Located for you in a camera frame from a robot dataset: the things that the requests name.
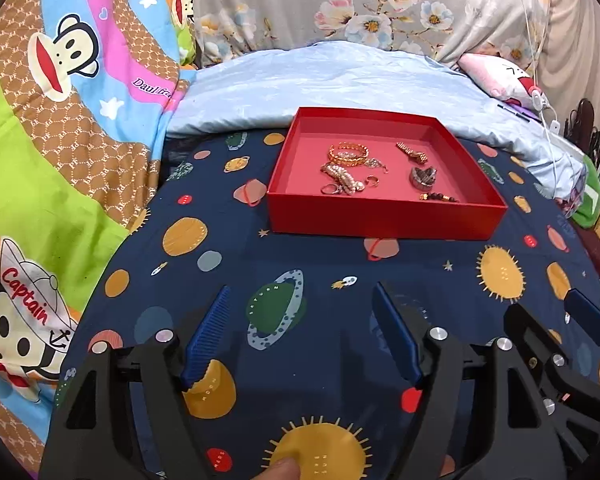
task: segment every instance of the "monkey ear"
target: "monkey ear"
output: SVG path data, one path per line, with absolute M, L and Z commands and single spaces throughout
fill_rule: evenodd
M 66 15 L 62 20 L 60 20 L 60 23 L 58 23 L 58 36 L 76 23 L 80 23 L 80 16 L 77 14 Z
M 98 62 L 94 59 L 87 66 L 77 70 L 76 73 L 85 77 L 95 77 L 95 75 L 98 73 L 99 67 L 100 66 L 98 65 Z

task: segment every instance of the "flower center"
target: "flower center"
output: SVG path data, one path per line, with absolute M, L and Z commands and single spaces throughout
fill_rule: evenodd
M 369 21 L 365 23 L 365 28 L 369 32 L 377 32 L 380 26 L 378 25 L 378 22 Z

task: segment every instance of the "red box lid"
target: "red box lid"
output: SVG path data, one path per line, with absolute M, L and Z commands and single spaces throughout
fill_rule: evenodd
M 347 168 L 356 180 L 379 179 L 353 196 L 324 195 L 333 182 L 320 171 L 332 144 L 356 142 L 389 169 Z M 409 182 L 417 166 L 396 147 L 404 142 L 435 167 L 433 191 L 457 203 L 420 200 Z M 474 158 L 435 118 L 353 108 L 299 108 L 267 191 L 275 232 L 373 238 L 488 240 L 507 205 Z

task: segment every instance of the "light blue blanket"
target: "light blue blanket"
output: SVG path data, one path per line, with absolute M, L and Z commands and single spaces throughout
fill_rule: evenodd
M 167 135 L 283 128 L 301 106 L 426 115 L 457 137 L 517 155 L 557 198 L 568 200 L 586 172 L 582 159 L 555 136 L 551 150 L 542 126 L 497 104 L 467 76 L 427 57 L 329 41 L 288 52 L 254 52 L 200 70 Z

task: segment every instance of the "white star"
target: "white star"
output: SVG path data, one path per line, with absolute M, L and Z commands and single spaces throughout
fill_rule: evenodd
M 111 120 L 115 120 L 118 116 L 118 108 L 124 103 L 124 101 L 119 101 L 115 97 L 112 97 L 108 101 L 100 99 L 100 113 Z
M 156 5 L 158 0 L 140 0 L 140 5 L 142 5 L 145 9 L 148 9 L 152 5 Z

